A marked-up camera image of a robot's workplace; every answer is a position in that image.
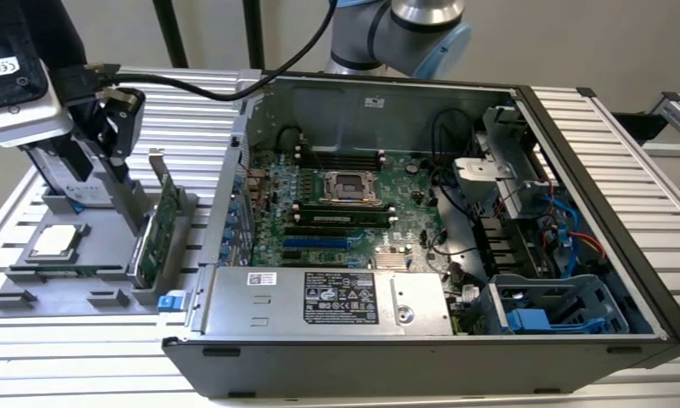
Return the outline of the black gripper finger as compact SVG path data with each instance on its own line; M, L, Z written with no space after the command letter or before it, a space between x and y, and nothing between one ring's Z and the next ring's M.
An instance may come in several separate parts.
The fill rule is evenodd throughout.
M67 172L75 181L86 181L93 164L70 133L33 143L33 158L46 181L57 181Z
M111 167L119 167L138 140L146 95L135 88L106 88L97 97L102 102L98 121L101 156Z

